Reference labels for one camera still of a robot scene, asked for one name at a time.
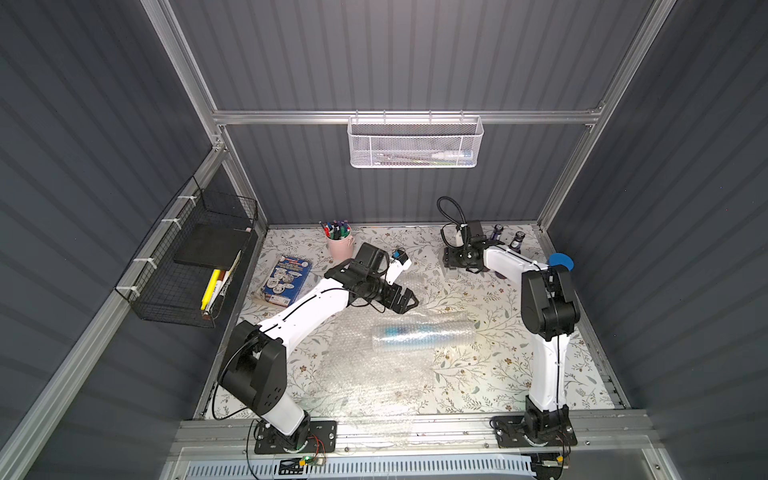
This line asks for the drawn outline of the blue glass bottle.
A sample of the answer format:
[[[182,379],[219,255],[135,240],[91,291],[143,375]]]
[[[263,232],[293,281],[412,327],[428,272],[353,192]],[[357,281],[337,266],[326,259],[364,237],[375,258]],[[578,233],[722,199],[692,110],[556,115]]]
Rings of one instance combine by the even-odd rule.
[[[447,344],[454,340],[454,333],[449,329],[433,326],[409,324],[386,326],[380,338],[383,346],[391,348],[429,348]]]

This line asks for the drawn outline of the clear bubble wrap sheet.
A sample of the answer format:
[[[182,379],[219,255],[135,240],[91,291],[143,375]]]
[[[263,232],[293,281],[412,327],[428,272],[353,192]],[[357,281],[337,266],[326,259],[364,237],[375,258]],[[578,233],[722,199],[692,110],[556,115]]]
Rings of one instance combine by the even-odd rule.
[[[419,305],[405,314],[358,303],[332,318],[322,350],[293,368],[292,396],[315,416],[396,416],[479,411],[481,294],[471,282],[407,272],[399,284]],[[437,347],[383,346],[386,326],[433,325],[454,340]]]

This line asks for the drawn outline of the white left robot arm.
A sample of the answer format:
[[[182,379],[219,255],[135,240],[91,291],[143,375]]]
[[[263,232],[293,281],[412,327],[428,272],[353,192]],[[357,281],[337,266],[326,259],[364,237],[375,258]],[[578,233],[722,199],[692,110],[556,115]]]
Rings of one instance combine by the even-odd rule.
[[[310,435],[311,416],[286,393],[288,355],[357,300],[397,314],[415,308],[413,291],[396,283],[411,265],[402,249],[388,253],[362,244],[355,257],[327,270],[312,290],[279,314],[257,325],[239,323],[230,336],[216,386],[269,424],[285,448],[300,449]]]

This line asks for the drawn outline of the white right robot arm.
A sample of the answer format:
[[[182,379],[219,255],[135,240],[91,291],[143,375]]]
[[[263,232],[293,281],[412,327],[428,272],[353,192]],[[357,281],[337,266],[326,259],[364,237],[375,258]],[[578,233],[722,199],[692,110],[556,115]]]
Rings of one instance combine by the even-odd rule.
[[[531,260],[489,239],[477,221],[451,221],[454,242],[445,241],[443,265],[471,273],[492,271],[520,288],[521,319],[532,336],[532,382],[518,431],[533,446],[576,443],[565,396],[564,361],[581,318],[566,265]]]

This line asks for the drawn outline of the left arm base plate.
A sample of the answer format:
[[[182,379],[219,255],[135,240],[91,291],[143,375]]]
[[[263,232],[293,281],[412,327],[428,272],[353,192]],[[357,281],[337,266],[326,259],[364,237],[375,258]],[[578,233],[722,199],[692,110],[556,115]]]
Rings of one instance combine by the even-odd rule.
[[[334,420],[309,420],[299,425],[291,435],[260,421],[252,433],[255,454],[310,454],[333,453],[338,437],[338,423]]]

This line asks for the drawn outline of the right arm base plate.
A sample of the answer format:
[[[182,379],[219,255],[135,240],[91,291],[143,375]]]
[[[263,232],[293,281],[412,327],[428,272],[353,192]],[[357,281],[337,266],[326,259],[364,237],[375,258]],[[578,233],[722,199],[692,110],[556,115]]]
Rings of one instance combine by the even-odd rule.
[[[499,448],[565,447],[578,444],[567,415],[546,414],[543,420],[523,414],[493,416],[489,421]]]

